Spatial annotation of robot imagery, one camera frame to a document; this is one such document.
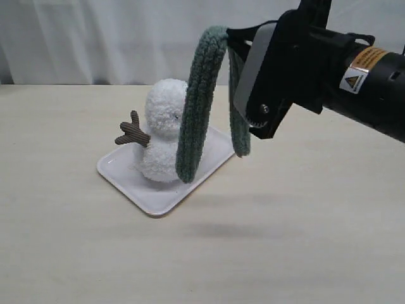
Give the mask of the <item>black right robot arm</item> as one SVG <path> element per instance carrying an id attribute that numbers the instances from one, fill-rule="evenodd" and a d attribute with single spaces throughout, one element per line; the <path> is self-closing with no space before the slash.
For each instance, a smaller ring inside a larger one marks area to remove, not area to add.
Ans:
<path id="1" fill-rule="evenodd" d="M 228 28 L 242 59 L 234 106 L 260 139 L 272 138 L 292 105 L 324 108 L 404 140 L 404 55 L 372 35 L 327 29 L 330 1 L 301 1 L 276 20 Z"/>

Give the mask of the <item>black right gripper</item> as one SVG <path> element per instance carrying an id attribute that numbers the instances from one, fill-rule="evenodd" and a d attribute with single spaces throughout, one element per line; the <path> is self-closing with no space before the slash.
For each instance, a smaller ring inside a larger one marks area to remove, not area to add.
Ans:
<path id="1" fill-rule="evenodd" d="M 256 32 L 261 25 L 276 22 L 264 61 L 251 95 L 254 118 L 264 127 L 251 127 L 249 133 L 271 139 L 282 120 L 298 105 L 315 114 L 324 108 L 357 119 L 360 96 L 340 86 L 347 58 L 359 49 L 351 34 L 327 28 L 331 1 L 300 1 L 298 6 L 248 28 L 227 28 L 229 66 L 246 64 Z"/>

